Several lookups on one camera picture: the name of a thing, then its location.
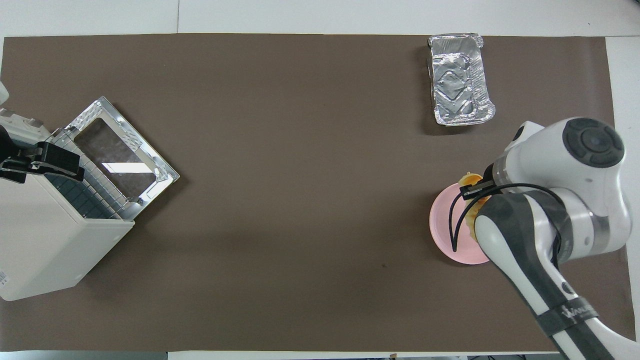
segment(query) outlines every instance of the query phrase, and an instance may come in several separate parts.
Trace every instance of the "aluminum foil tray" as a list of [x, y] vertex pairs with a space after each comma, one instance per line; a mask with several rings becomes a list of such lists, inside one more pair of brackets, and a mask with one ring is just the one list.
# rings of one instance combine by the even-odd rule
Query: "aluminum foil tray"
[[440, 125], [482, 124], [495, 114], [484, 79], [480, 48], [474, 33], [429, 37], [433, 111]]

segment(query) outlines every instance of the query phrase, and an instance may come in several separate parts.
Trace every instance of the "food item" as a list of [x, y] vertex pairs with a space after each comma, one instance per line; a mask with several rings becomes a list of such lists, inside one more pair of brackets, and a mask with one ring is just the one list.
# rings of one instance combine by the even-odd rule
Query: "food item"
[[[482, 180], [482, 176], [478, 174], [473, 174], [471, 172], [467, 172], [467, 174], [464, 175], [460, 179], [460, 181], [458, 181], [458, 184], [460, 186], [475, 185], [478, 182], [480, 182], [480, 180]], [[474, 229], [474, 226], [476, 224], [476, 217], [478, 216], [478, 211], [480, 211], [480, 208], [483, 207], [483, 205], [489, 198], [490, 196], [486, 196], [478, 200], [478, 202], [475, 203], [471, 207], [471, 209], [469, 209], [468, 213], [465, 215], [465, 221], [467, 222], [467, 226], [469, 226], [470, 235], [475, 241], [478, 241], [476, 239], [476, 230]], [[469, 205], [469, 202], [471, 202], [471, 200], [466, 200], [465, 202], [467, 203], [467, 205]]]

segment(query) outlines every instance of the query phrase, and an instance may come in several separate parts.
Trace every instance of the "brown mat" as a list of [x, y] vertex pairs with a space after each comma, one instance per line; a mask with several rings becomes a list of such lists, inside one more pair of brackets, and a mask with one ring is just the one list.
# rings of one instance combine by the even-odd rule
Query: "brown mat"
[[[611, 123], [604, 39], [486, 37], [497, 114], [454, 129], [426, 40], [7, 38], [8, 108], [53, 130], [105, 95], [182, 179], [78, 286], [0, 301], [0, 350], [555, 350], [492, 264], [436, 248], [428, 212], [525, 120]], [[562, 271], [634, 337], [623, 250]]]

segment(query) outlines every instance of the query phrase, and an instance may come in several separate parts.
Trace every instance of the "label sticker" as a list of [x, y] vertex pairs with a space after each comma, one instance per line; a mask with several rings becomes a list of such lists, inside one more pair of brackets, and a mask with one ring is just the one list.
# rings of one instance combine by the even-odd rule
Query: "label sticker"
[[4, 287], [9, 282], [9, 277], [0, 269], [0, 288]]

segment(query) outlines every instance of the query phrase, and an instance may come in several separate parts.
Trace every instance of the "white appliance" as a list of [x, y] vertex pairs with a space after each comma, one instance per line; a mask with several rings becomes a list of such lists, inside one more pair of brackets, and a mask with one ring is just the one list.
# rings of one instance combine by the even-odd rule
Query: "white appliance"
[[136, 215], [179, 178], [104, 97], [53, 134], [4, 109], [0, 126], [16, 146], [52, 143], [79, 155], [84, 169], [80, 182], [50, 174], [29, 174], [24, 184], [0, 178], [5, 300], [75, 286], [131, 230]]

